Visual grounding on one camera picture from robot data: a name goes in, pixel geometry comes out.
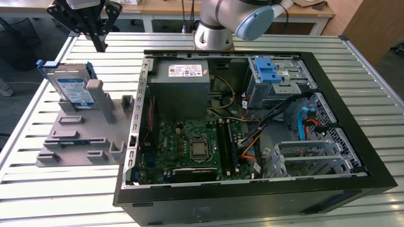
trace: gray hard drive holder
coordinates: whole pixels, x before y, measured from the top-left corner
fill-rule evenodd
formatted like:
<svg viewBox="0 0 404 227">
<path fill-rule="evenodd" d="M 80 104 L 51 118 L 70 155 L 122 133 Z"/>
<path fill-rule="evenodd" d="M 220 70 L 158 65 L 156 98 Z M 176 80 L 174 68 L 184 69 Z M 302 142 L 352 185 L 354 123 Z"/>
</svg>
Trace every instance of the gray hard drive holder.
<svg viewBox="0 0 404 227">
<path fill-rule="evenodd" d="M 103 81 L 91 79 L 87 90 L 95 100 L 91 109 L 76 109 L 59 102 L 62 110 L 38 154 L 36 166 L 115 165 L 126 151 L 132 96 L 112 100 L 103 91 Z"/>
</svg>

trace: open computer tower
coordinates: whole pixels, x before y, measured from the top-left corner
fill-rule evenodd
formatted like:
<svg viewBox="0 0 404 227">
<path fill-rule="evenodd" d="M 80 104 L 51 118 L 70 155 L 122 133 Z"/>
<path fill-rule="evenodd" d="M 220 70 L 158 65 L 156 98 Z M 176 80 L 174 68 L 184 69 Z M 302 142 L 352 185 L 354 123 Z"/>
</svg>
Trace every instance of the open computer tower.
<svg viewBox="0 0 404 227">
<path fill-rule="evenodd" d="M 312 53 L 146 52 L 114 201 L 138 224 L 323 213 L 395 186 Z"/>
</svg>

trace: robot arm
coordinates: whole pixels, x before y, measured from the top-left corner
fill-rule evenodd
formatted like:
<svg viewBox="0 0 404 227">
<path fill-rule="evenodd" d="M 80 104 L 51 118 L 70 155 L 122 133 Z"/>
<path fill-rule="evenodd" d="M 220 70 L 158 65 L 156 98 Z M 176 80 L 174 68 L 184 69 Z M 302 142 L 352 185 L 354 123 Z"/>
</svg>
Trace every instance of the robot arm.
<svg viewBox="0 0 404 227">
<path fill-rule="evenodd" d="M 108 20 L 103 23 L 100 14 L 104 7 Z M 120 4 L 110 0 L 55 0 L 47 12 L 75 33 L 84 33 L 87 39 L 94 41 L 98 52 L 106 52 L 106 35 L 119 18 Z"/>
<path fill-rule="evenodd" d="M 258 39 L 274 20 L 270 0 L 204 0 L 195 45 L 202 50 L 232 48 L 232 33 L 246 41 Z"/>
<path fill-rule="evenodd" d="M 270 3 L 271 0 L 204 0 L 195 34 L 196 49 L 232 49 L 232 33 L 247 41 L 259 38 L 274 20 Z M 106 23 L 100 17 L 104 6 Z M 84 33 L 98 52 L 106 52 L 106 35 L 119 18 L 120 4 L 110 0 L 55 0 L 47 11 L 74 32 Z"/>
</svg>

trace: motherboard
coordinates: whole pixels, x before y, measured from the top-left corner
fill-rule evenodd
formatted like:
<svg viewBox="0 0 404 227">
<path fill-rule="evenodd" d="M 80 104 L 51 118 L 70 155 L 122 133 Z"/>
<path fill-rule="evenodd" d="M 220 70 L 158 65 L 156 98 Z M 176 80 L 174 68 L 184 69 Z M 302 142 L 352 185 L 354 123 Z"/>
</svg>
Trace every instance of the motherboard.
<svg viewBox="0 0 404 227">
<path fill-rule="evenodd" d="M 158 153 L 143 157 L 151 183 L 250 179 L 238 161 L 238 121 L 160 122 Z"/>
</svg>

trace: aluminum slotted tabletop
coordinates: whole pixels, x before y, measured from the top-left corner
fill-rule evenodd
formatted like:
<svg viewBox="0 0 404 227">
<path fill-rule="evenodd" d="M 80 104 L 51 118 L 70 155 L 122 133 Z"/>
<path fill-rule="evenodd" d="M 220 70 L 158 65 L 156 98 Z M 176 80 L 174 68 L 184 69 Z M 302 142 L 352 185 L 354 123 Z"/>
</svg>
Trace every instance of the aluminum slotted tabletop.
<svg viewBox="0 0 404 227">
<path fill-rule="evenodd" d="M 58 61 L 95 66 L 112 98 L 136 95 L 144 49 L 192 49 L 192 36 L 111 33 L 106 53 L 84 36 L 70 37 Z M 403 226 L 404 103 L 354 45 L 335 36 L 266 35 L 255 42 L 235 37 L 236 50 L 314 52 L 399 186 L 335 211 L 307 216 L 244 219 L 192 226 Z M 0 153 L 0 225 L 27 227 L 138 226 L 112 206 L 119 167 L 35 166 L 60 107 L 44 80 Z"/>
</svg>

